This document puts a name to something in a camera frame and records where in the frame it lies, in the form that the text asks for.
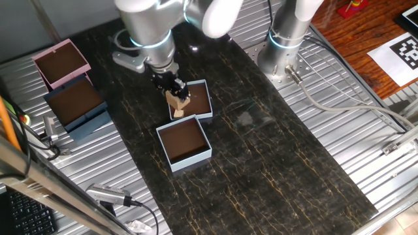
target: keyboard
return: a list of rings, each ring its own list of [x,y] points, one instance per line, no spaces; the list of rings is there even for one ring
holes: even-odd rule
[[[0,225],[7,228],[6,234],[52,235],[57,231],[53,211],[28,196],[8,188],[0,195],[0,204]]]

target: blue ring light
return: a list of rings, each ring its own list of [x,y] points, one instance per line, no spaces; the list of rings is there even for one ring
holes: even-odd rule
[[[144,46],[144,45],[141,45],[141,44],[138,44],[137,42],[135,42],[131,37],[129,37],[130,39],[131,39],[131,42],[135,45],[135,46],[137,46],[137,47],[139,47],[139,48],[145,48],[145,49],[148,49],[148,48],[156,48],[156,47],[158,47],[158,46],[160,46],[160,45],[162,45],[162,44],[164,44],[164,42],[166,42],[169,38],[170,38],[170,35],[171,35],[171,29],[170,29],[170,31],[169,31],[169,33],[167,34],[167,36],[161,41],[161,42],[158,42],[158,43],[155,43],[155,44],[152,44],[152,45],[148,45],[148,46]]]
[[[278,47],[280,47],[280,48],[285,48],[285,49],[293,49],[293,48],[297,48],[297,47],[299,47],[301,44],[302,44],[302,42],[300,42],[299,44],[297,44],[296,46],[283,46],[283,45],[280,45],[280,44],[278,44],[274,39],[273,39],[273,37],[272,37],[272,32],[270,31],[269,33],[268,33],[268,35],[270,36],[270,40],[273,42],[273,44],[274,45],[276,45],[276,46],[278,46]]]

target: open box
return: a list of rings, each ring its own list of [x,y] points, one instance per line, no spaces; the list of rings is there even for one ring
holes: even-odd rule
[[[212,156],[212,148],[196,115],[157,128],[172,172]]]
[[[76,142],[111,120],[107,104],[84,75],[56,88],[44,99]]]
[[[184,118],[195,114],[198,119],[211,118],[213,116],[212,105],[206,80],[197,80],[187,83],[190,92],[190,103],[183,108]],[[174,108],[169,105],[170,119],[174,118]]]
[[[91,69],[70,39],[32,57],[47,85],[55,89]]]

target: red object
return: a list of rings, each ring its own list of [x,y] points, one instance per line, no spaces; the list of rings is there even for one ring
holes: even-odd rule
[[[367,6],[368,6],[368,1],[363,0],[363,2],[360,3],[360,5],[356,9],[353,6],[351,6],[348,9],[348,11],[346,12],[347,7],[348,7],[348,4],[347,4],[344,7],[340,8],[337,12],[339,13],[340,16],[344,17],[344,19],[348,19],[348,18],[352,17],[352,15],[354,15],[356,12],[364,9]]]

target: pink box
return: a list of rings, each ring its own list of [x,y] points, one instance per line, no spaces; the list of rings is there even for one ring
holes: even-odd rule
[[[91,69],[86,58],[70,39],[32,57],[32,60],[44,81],[52,89],[62,86]]]

